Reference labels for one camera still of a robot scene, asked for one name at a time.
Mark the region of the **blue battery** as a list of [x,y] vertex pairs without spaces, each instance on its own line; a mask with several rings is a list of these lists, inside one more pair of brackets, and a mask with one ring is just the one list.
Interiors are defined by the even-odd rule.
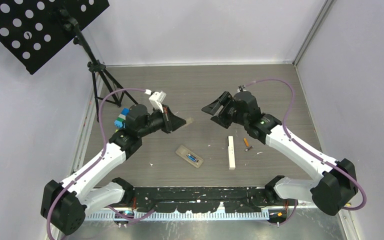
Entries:
[[190,159],[194,163],[198,163],[199,162],[199,159],[196,156],[194,156],[194,155],[192,155],[190,153],[187,154],[187,158]]

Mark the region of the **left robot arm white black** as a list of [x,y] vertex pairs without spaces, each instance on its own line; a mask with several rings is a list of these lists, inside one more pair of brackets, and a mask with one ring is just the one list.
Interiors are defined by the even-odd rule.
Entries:
[[172,113],[167,105],[152,113],[143,104],[132,105],[123,127],[110,138],[104,138],[102,150],[80,170],[64,180],[50,180],[44,187],[40,214],[46,219],[48,238],[51,227],[65,236],[73,234],[90,214],[118,203],[128,207],[133,202],[133,186],[115,180],[94,190],[109,172],[128,160],[141,146],[142,138],[157,131],[170,134],[187,121]]

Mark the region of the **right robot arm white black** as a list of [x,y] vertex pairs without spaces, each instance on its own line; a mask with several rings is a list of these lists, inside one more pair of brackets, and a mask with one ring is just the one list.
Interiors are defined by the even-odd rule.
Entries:
[[279,151],[310,176],[309,180],[273,178],[265,185],[265,198],[271,205],[286,199],[306,201],[335,216],[358,193],[356,169],[350,160],[336,160],[300,139],[279,119],[262,112],[250,92],[231,95],[225,91],[201,110],[226,129],[231,124],[243,126],[251,138]]

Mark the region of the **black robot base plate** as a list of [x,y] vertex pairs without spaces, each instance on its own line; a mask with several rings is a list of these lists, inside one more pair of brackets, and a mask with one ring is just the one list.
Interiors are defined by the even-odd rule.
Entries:
[[294,207],[293,199],[281,199],[263,187],[134,187],[111,207],[125,207],[147,213],[214,213],[223,207],[226,213],[257,213],[266,207]]

